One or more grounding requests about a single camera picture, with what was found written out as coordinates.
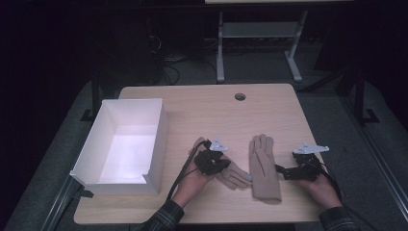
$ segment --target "hand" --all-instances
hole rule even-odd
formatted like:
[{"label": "hand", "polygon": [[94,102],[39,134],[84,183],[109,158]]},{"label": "hand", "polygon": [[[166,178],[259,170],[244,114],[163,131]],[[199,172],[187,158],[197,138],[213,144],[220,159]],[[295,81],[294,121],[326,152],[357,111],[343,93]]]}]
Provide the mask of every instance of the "hand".
[{"label": "hand", "polygon": [[[204,141],[203,138],[198,139],[194,146]],[[208,182],[215,178],[214,175],[204,175],[198,170],[194,161],[191,161],[186,168],[185,176],[180,181],[177,191],[171,198],[180,207],[184,208],[192,199],[198,196]]]},{"label": "hand", "polygon": [[343,207],[343,204],[330,184],[330,181],[322,174],[320,174],[314,182],[299,180],[296,181],[296,184],[309,192],[324,210],[334,207]]}]

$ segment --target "person's left hand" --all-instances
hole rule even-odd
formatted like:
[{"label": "person's left hand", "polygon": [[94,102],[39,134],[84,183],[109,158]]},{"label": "person's left hand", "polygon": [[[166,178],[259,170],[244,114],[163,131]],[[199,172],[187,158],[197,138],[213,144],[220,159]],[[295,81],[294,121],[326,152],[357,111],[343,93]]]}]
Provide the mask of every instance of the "person's left hand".
[{"label": "person's left hand", "polygon": [[[205,141],[205,139],[199,138],[195,142],[194,147],[202,141]],[[198,196],[207,183],[215,177],[215,175],[202,174],[195,162],[191,161],[186,168],[185,176],[180,181],[177,191],[171,199],[180,205],[180,207],[184,208],[192,199]]]}]

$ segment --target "person's right hand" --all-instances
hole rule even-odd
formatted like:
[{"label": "person's right hand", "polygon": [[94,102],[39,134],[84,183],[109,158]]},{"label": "person's right hand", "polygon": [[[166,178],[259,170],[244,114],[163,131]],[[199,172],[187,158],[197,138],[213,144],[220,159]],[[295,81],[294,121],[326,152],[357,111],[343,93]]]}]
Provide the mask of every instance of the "person's right hand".
[{"label": "person's right hand", "polygon": [[336,191],[330,184],[330,181],[320,174],[315,181],[298,180],[297,185],[305,189],[315,199],[315,201],[328,210],[334,207],[343,207],[342,202],[336,194]]}]

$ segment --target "dark background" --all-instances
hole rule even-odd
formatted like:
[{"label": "dark background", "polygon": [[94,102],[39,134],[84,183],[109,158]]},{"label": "dark background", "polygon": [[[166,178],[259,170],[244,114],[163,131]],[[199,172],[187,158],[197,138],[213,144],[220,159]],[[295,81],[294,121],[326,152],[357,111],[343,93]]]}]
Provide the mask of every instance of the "dark background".
[{"label": "dark background", "polygon": [[[150,52],[147,32],[151,28],[144,24],[146,15],[94,8],[106,7],[103,3],[0,3],[0,228],[9,219],[76,95],[92,76],[99,77],[107,97],[124,86],[154,85],[161,77],[160,56]],[[359,3],[338,11],[330,22],[320,20],[327,12],[310,14],[303,38],[325,40],[318,69],[336,71],[351,62],[360,66],[408,128],[407,8],[398,1]],[[120,1],[115,7],[134,4]],[[210,13],[157,16],[154,29],[163,39],[190,52],[196,53],[200,39],[214,32],[207,28],[213,23]],[[180,30],[180,23],[190,29]],[[96,64],[105,68],[95,69]]]}]

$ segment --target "gray carpet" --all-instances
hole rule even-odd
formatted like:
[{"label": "gray carpet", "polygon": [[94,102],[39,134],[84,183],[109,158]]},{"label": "gray carpet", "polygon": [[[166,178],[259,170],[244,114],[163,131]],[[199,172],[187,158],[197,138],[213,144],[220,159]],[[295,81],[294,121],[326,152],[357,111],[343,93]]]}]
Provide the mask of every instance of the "gray carpet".
[{"label": "gray carpet", "polygon": [[[301,43],[295,59],[304,81],[295,83],[281,52],[283,48],[279,46],[270,48],[268,52],[225,56],[225,84],[290,83],[295,89],[301,89],[328,74],[313,70],[319,44]],[[172,65],[180,72],[177,85],[215,84],[215,55],[205,58],[206,62],[188,60]],[[166,71],[170,78],[175,79],[173,69],[167,68]],[[328,145],[331,149],[322,157],[339,182],[344,203],[378,230],[408,230],[408,223],[384,182],[361,128],[348,111],[352,94],[348,98],[337,96],[334,93],[336,84],[337,80],[313,93],[299,93],[298,99],[317,143]],[[90,84],[87,84],[72,105],[6,230],[40,230],[45,223],[89,131],[90,122],[80,120],[83,112],[91,108],[90,96]],[[370,84],[366,84],[365,103],[374,110],[380,123],[368,124],[364,131],[370,133],[406,191],[408,168],[404,165],[408,163],[407,132],[388,110],[378,90]],[[70,201],[56,230],[131,230],[134,227],[128,224],[78,225],[72,219],[78,200],[78,197],[74,197]],[[370,230],[358,218],[356,220],[363,230]],[[299,223],[296,230],[321,230],[321,227],[318,222]]]}]

